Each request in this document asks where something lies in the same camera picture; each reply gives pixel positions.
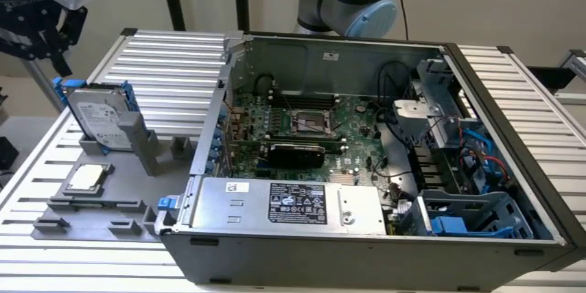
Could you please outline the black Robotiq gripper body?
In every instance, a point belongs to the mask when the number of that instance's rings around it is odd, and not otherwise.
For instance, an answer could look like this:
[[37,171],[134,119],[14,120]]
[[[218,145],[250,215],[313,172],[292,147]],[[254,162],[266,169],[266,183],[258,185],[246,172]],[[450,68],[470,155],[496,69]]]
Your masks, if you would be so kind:
[[25,60],[51,58],[63,51],[58,24],[63,7],[53,0],[2,2],[2,32],[29,43],[2,37],[2,53]]

